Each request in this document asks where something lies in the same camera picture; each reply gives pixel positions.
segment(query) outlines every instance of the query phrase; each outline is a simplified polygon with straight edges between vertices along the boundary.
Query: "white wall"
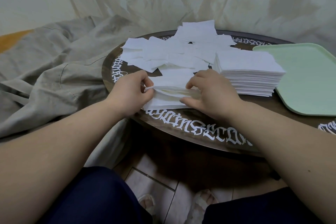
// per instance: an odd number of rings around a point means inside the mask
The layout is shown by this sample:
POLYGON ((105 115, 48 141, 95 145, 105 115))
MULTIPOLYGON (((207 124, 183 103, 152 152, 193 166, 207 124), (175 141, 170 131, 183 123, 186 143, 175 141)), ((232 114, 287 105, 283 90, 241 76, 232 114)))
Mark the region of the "white wall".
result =
POLYGON ((73 18, 70 0, 0 0, 0 35, 73 18))

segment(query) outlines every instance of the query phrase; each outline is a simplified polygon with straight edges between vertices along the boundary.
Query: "tile floor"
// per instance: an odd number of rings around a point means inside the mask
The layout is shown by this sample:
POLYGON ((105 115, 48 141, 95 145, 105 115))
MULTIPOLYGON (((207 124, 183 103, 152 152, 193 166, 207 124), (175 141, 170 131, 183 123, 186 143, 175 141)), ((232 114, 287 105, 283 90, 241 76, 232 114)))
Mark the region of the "tile floor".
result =
POLYGON ((136 197, 146 193, 154 197, 160 223, 183 224, 194 195, 202 189, 209 188, 226 202, 286 187, 282 179, 269 176, 266 162, 226 158, 170 140, 168 135, 158 136, 157 131, 138 129, 148 137, 133 140, 130 152, 114 170, 136 197))

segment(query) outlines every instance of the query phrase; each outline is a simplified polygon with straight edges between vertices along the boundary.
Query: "hand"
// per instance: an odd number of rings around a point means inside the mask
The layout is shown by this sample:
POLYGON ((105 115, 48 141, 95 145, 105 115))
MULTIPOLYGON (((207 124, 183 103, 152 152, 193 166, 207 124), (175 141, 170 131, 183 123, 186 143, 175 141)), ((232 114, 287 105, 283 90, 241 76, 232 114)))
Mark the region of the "hand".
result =
POLYGON ((199 100, 184 97, 180 101, 213 119, 229 119, 242 100, 231 82, 212 69, 201 70, 187 83, 186 88, 197 87, 201 91, 199 100))
POLYGON ((115 83, 111 93, 104 101, 106 101, 121 118, 135 114, 154 96, 154 89, 149 89, 143 93, 145 87, 141 85, 141 82, 143 82, 146 87, 154 85, 144 70, 121 77, 115 83))

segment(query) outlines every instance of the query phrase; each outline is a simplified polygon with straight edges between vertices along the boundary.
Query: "person's left hand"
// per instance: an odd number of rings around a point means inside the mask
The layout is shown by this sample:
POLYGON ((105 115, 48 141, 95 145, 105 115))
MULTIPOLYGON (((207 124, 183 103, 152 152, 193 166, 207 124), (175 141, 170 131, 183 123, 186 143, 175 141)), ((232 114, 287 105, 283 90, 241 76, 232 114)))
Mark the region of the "person's left hand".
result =
POLYGON ((138 112, 145 103, 154 96, 154 89, 149 89, 145 93, 144 86, 153 86, 153 82, 148 78, 145 70, 137 71, 125 75, 118 79, 111 93, 104 100, 121 118, 131 116, 138 112))

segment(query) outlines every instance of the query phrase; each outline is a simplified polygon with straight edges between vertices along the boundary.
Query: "person's right arm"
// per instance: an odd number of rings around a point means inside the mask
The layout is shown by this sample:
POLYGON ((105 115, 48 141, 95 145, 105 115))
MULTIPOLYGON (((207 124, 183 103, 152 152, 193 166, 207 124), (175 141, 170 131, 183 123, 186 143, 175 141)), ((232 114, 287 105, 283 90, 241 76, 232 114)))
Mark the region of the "person's right arm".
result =
POLYGON ((187 84, 201 99, 181 102, 227 120, 251 141, 300 200, 325 223, 336 223, 336 136, 241 100, 229 80, 212 69, 187 84))

